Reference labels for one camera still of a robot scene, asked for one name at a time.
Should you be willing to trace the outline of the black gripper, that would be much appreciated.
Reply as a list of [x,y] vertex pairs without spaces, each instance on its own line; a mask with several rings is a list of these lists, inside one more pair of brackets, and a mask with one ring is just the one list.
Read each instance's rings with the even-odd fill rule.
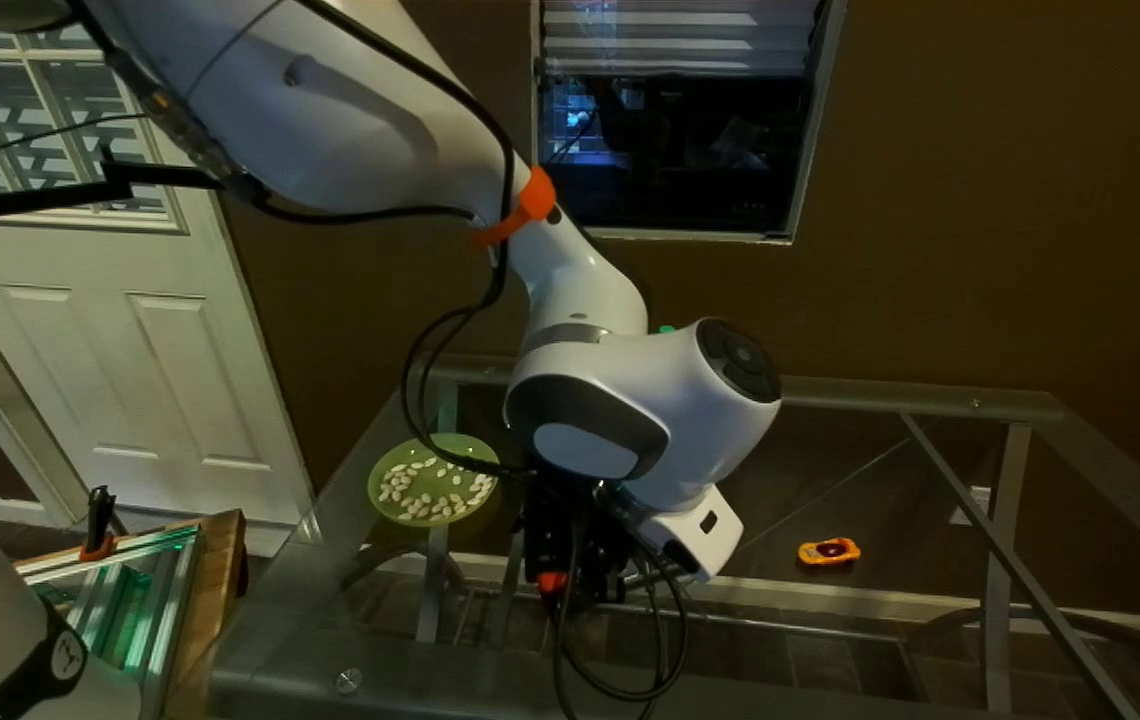
[[541,465],[524,483],[524,581],[548,600],[623,600],[634,536],[592,481]]

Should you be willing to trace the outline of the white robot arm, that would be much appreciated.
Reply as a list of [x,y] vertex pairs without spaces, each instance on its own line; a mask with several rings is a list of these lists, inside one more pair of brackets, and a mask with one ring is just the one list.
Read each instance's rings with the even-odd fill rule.
[[725,481],[779,416],[769,348],[722,315],[659,330],[548,168],[464,89],[403,0],[68,0],[200,171],[292,226],[445,221],[524,290],[505,430],[616,498],[623,534],[725,573]]

